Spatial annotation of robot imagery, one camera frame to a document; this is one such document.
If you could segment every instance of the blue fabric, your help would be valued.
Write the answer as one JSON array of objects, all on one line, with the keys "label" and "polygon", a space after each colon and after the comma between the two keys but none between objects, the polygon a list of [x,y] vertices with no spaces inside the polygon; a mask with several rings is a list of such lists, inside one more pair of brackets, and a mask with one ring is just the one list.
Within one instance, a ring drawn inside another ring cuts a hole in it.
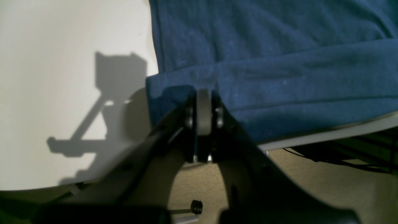
[{"label": "blue fabric", "polygon": [[150,0],[155,125],[219,92],[254,141],[398,110],[398,1]]}]

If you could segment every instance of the beige carpet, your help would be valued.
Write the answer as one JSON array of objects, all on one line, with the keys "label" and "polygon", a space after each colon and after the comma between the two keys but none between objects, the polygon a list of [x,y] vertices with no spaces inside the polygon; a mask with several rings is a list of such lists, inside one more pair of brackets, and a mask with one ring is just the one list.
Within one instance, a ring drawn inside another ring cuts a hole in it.
[{"label": "beige carpet", "polygon": [[[398,223],[398,179],[387,174],[315,163],[281,149],[269,156],[300,187],[332,206],[354,209],[362,224]],[[216,164],[183,168],[176,177],[169,209],[187,209],[192,200],[203,202],[199,223],[217,223],[228,207]]]}]

